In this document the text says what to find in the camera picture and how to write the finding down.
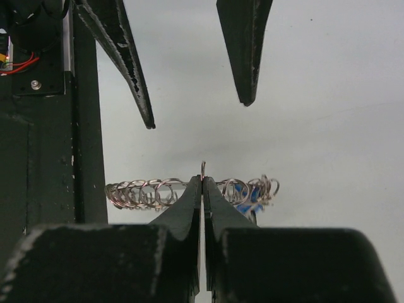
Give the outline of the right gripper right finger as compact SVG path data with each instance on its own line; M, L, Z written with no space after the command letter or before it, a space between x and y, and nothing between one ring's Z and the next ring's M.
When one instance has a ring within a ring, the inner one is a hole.
M203 181L206 282L213 302L395 302L360 231L258 227Z

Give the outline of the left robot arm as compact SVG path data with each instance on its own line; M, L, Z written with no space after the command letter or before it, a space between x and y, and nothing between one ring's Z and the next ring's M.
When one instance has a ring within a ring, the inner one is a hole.
M240 103L254 103L264 33L272 1L217 1L216 7ZM123 1L64 1L61 12L45 1L1 1L1 28L22 51L41 52L58 38L57 20L75 5L93 38L126 80L147 129L155 128L152 105Z

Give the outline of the blue tag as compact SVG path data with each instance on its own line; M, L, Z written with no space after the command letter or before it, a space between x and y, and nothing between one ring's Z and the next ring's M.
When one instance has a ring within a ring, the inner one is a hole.
M235 208L250 221L255 222L256 213L264 210L263 205L258 202L258 198L260 197L260 189L257 187L252 187L250 189L249 197L245 200L245 202L238 204Z

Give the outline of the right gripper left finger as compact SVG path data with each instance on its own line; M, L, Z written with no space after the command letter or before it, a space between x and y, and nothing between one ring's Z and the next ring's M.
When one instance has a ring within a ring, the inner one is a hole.
M202 182L148 224L39 225L1 278L2 302L194 302Z

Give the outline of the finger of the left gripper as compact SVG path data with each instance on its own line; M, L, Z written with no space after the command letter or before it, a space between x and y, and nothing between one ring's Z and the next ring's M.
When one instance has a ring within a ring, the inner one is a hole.
M147 129L155 120L124 1L76 1L79 17L126 80Z
M256 99L264 33L272 0L221 0L218 17L239 102Z

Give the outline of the metal disc with keyrings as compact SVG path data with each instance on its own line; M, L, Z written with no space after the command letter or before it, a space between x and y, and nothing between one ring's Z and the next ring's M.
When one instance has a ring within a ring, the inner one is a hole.
M229 178L215 183L227 202L236 207L249 197L250 189L260 189L258 202L265 207L280 190L280 182L265 174L247 182ZM106 198L118 209L162 210L173 205L181 193L191 185L178 178L136 179L108 184L104 192Z

